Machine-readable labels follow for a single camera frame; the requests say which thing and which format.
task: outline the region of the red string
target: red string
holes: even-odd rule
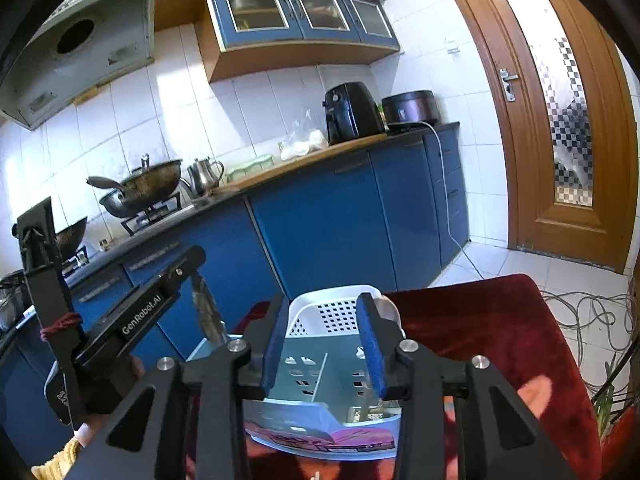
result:
[[[67,312],[64,316],[62,316],[59,320],[53,323],[51,326],[47,326],[40,330],[40,339],[43,341],[48,341],[49,336],[51,334],[55,334],[60,332],[61,330],[66,330],[67,328],[72,328],[78,326],[82,323],[82,316],[77,312]]]

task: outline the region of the checkered pattern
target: checkered pattern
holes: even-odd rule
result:
[[[574,92],[574,100],[564,109],[560,109],[556,99],[548,66],[532,48],[551,126],[556,202],[592,206],[593,145],[587,101],[569,42],[566,38],[557,41]]]

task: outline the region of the white tiled wall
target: white tiled wall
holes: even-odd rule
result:
[[[182,158],[183,168],[206,156],[228,167],[266,153],[278,161],[278,142],[308,108],[326,129],[325,88],[361,80],[380,101],[370,67],[359,65],[291,68],[209,85],[193,25],[156,33],[155,57],[36,132],[0,124],[0,276],[21,266],[12,223],[47,196],[57,230],[88,216],[90,253],[102,238],[126,235],[98,204],[105,192],[85,183],[89,174],[123,179],[144,153],[152,164]]]
[[[371,65],[382,97],[412,90],[436,95],[443,121],[460,122],[473,241],[506,247],[507,181],[500,127],[484,67],[454,0],[386,0],[403,53]],[[448,54],[445,39],[459,53]]]
[[[640,82],[638,76],[634,73],[629,65],[629,62],[625,59],[622,52],[618,50],[620,54],[620,60],[622,66],[625,69],[626,82],[629,85],[629,93],[631,94],[631,102],[634,106],[634,116],[636,117],[636,131],[638,132],[638,146],[640,146]],[[640,173],[640,158],[638,159],[638,172]],[[640,184],[640,174],[638,176],[638,183]],[[629,254],[626,258],[625,275],[631,277],[634,273],[634,267],[636,266],[636,259],[638,258],[638,251],[640,250],[640,186],[638,186],[638,201],[636,202],[636,221],[634,222],[634,233],[631,237],[631,245],[629,247]]]

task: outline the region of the blue gripper pad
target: blue gripper pad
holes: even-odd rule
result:
[[[276,322],[271,332],[271,337],[264,349],[262,356],[262,387],[264,394],[269,395],[269,391],[276,382],[276,374],[280,365],[280,357],[282,355],[282,347],[284,346],[284,338],[289,323],[289,300],[282,298],[280,309],[277,313]]]
[[[384,399],[386,395],[385,359],[374,330],[374,324],[376,320],[380,320],[380,314],[368,292],[363,292],[356,300],[356,320],[369,377],[371,378],[371,386],[380,398]]]

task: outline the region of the power cord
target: power cord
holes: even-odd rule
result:
[[[445,170],[444,170],[444,158],[442,156],[442,143],[440,142],[440,136],[438,135],[438,133],[434,129],[434,127],[431,126],[429,123],[423,122],[423,121],[415,121],[415,122],[409,122],[409,123],[391,123],[391,124],[389,124],[389,126],[394,126],[394,125],[410,126],[411,124],[421,124],[422,126],[427,126],[434,133],[434,135],[436,137],[436,140],[438,141],[438,150],[440,152],[440,166],[441,166],[441,169],[442,169],[442,185],[444,186],[444,193],[445,193],[445,197],[446,197],[446,195],[447,195],[447,181],[446,181],[446,175],[445,175]],[[453,243],[455,243],[458,246],[458,248],[460,249],[460,251],[462,252],[462,254],[465,255],[465,258],[468,260],[468,262],[474,268],[474,270],[476,271],[478,276],[480,276],[480,279],[481,280],[485,280],[486,278],[482,275],[482,273],[480,272],[478,267],[476,267],[476,264],[473,263],[473,261],[471,260],[469,255],[466,254],[466,251],[465,251],[464,247],[462,245],[460,245],[460,243],[451,234],[451,225],[450,225],[450,218],[449,218],[449,201],[448,200],[445,200],[445,207],[446,207],[446,211],[447,211],[447,233],[449,234],[449,238],[451,238],[451,240],[453,240]],[[613,359],[612,359],[612,362],[610,363],[610,367],[609,367],[610,370],[613,370],[616,367],[616,365],[618,364],[618,362],[620,362],[620,359],[618,358],[618,353],[620,353],[620,358],[621,358],[624,355],[625,351],[631,345],[631,343],[632,343],[632,338],[631,337],[629,337],[629,341],[628,341],[628,343],[626,344],[626,346],[624,348],[618,348],[617,346],[615,346],[613,344],[613,341],[611,339],[611,327],[616,322],[616,315],[612,311],[606,309],[606,307],[603,304],[603,301],[610,301],[611,303],[615,303],[615,304],[618,304],[619,306],[623,307],[625,309],[625,321],[624,321],[624,323],[625,323],[625,331],[629,335],[635,333],[635,330],[636,330],[636,318],[634,316],[634,307],[636,305],[636,298],[634,297],[634,295],[631,292],[632,291],[632,284],[633,284],[633,281],[631,281],[629,283],[629,286],[628,286],[626,294],[618,294],[616,296],[611,296],[611,297],[597,296],[597,295],[590,294],[588,292],[582,292],[582,291],[563,292],[561,294],[555,294],[555,293],[552,293],[552,292],[548,292],[546,290],[541,290],[541,293],[542,293],[543,298],[544,298],[545,301],[557,300],[557,301],[559,301],[559,303],[561,303],[562,305],[567,307],[567,309],[569,311],[571,311],[572,314],[574,314],[575,323],[566,324],[566,323],[562,323],[562,322],[559,322],[559,321],[557,321],[557,323],[562,328],[576,331],[576,337],[577,337],[577,343],[578,343],[578,357],[577,357],[578,369],[580,369],[582,367],[582,359],[584,357],[584,345],[585,345],[585,343],[583,342],[583,339],[582,339],[582,330],[586,329],[588,326],[592,325],[596,321],[602,323],[606,327],[607,339],[609,340],[609,346],[614,351]],[[571,303],[569,303],[565,299],[566,296],[582,296],[582,298],[580,298],[580,300],[578,300],[578,303],[575,306],[573,306]],[[580,309],[580,306],[586,300],[589,300],[590,309],[591,309],[592,313],[594,314],[594,317],[589,322],[587,322],[585,324],[581,324],[580,323],[580,316],[579,316],[579,312],[578,311]],[[590,383],[588,381],[584,381],[584,384],[592,394],[597,392],[600,389],[600,387],[602,386],[601,384],[597,385],[597,384]],[[627,381],[627,384],[624,387],[622,387],[619,390],[615,391],[614,395],[619,395],[621,392],[625,392],[626,393],[627,390],[628,390],[628,381]]]

